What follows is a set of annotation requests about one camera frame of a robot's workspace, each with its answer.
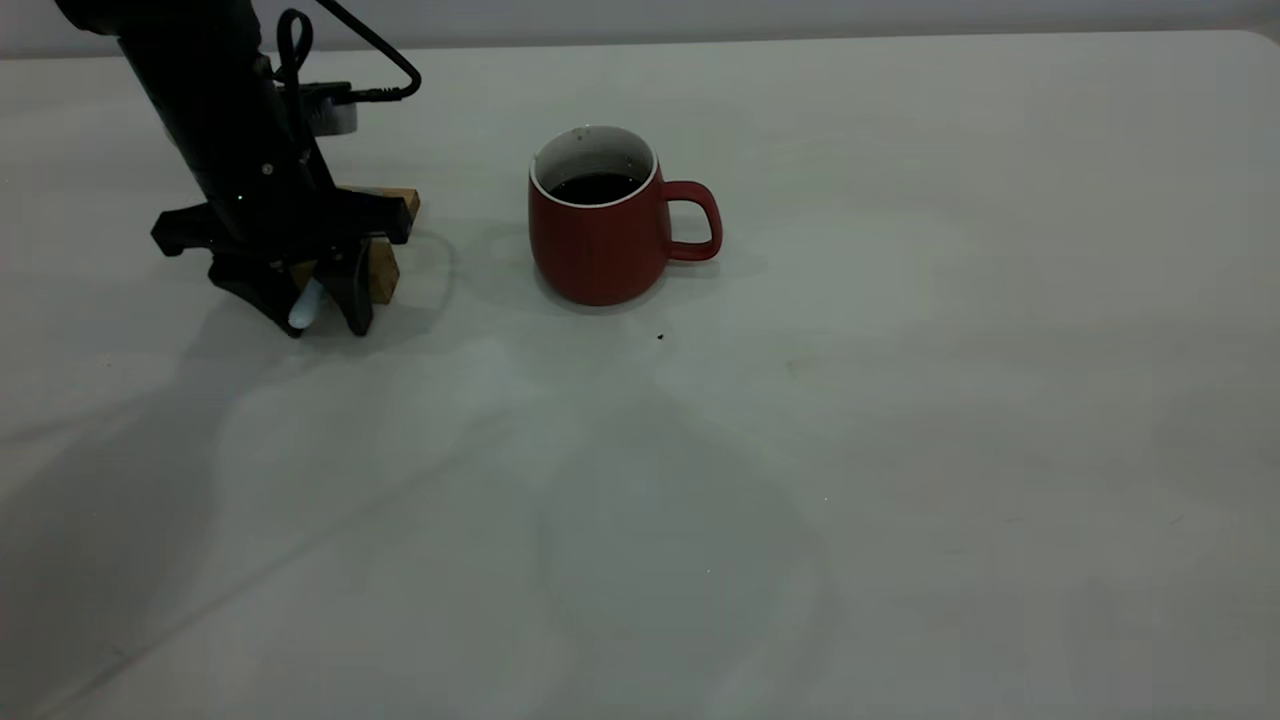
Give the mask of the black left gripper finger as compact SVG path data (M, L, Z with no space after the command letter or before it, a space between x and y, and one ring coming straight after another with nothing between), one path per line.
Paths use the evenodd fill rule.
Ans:
M301 291L287 272L265 263L212 263L207 277L215 287L246 301L291 338L303 334L289 322Z
M370 240L357 240L320 258L320 286L333 299L352 334L365 337L372 324Z

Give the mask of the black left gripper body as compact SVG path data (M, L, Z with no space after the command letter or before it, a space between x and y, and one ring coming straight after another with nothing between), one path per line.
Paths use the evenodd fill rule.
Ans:
M151 237L175 258L191 249L266 263L300 263L344 242L384 238L406 243L413 227L410 201L337 186L316 136L284 167L265 165L243 176L193 168L201 204L164 211Z

